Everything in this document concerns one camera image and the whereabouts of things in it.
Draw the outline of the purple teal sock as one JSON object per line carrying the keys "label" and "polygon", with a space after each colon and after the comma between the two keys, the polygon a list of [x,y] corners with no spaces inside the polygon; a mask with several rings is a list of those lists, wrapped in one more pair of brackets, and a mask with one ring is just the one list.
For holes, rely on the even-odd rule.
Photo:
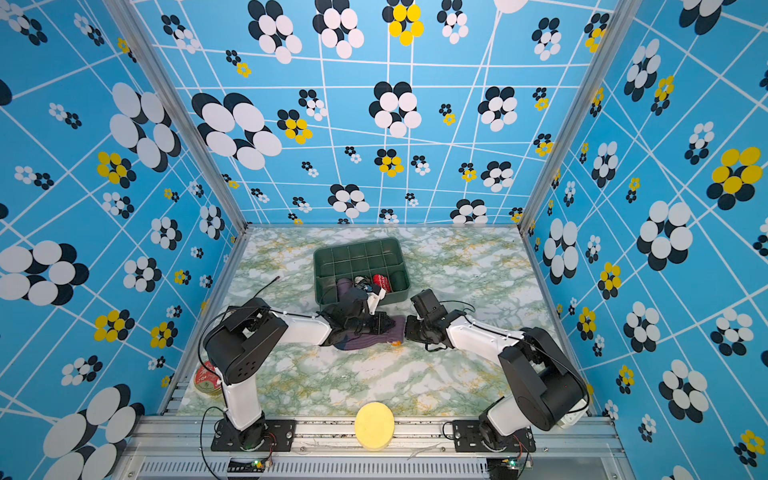
{"label": "purple teal sock", "polygon": [[331,346],[342,351],[356,351],[378,344],[401,345],[405,340],[406,317],[396,315],[391,317],[391,320],[394,325],[384,333],[345,333],[339,340],[331,343]]}

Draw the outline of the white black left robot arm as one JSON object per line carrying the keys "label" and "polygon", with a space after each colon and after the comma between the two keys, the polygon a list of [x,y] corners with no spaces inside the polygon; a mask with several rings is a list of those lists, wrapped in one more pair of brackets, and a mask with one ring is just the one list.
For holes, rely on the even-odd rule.
{"label": "white black left robot arm", "polygon": [[264,413],[255,375],[278,345],[356,351],[402,342],[406,319],[371,311],[371,297],[352,288],[341,301],[312,315],[280,311],[258,296],[228,309],[202,340],[202,348],[220,379],[228,424],[239,433],[261,428]]}

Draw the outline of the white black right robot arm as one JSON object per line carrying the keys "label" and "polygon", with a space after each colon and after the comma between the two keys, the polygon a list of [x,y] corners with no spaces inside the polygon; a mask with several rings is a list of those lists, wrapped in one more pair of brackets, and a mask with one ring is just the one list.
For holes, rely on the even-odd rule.
{"label": "white black right robot arm", "polygon": [[546,330],[504,330],[484,324],[467,312],[448,310],[430,289],[411,302],[416,314],[406,321],[408,340],[469,352],[503,371],[511,394],[479,416],[483,440],[492,448],[530,426],[542,431],[565,429],[587,414],[586,384]]}

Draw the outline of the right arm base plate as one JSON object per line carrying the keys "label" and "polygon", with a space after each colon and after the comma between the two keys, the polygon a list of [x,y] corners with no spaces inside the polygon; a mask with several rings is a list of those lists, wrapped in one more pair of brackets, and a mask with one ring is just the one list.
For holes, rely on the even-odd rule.
{"label": "right arm base plate", "polygon": [[536,451],[530,428],[522,428],[509,435],[498,433],[489,422],[480,420],[453,420],[449,437],[458,453],[526,454]]}

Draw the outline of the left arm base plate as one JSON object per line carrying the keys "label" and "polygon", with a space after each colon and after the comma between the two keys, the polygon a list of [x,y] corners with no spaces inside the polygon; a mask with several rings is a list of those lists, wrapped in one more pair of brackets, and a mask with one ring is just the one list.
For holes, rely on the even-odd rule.
{"label": "left arm base plate", "polygon": [[297,421],[257,420],[245,431],[237,430],[228,418],[215,424],[210,449],[214,452],[289,452]]}

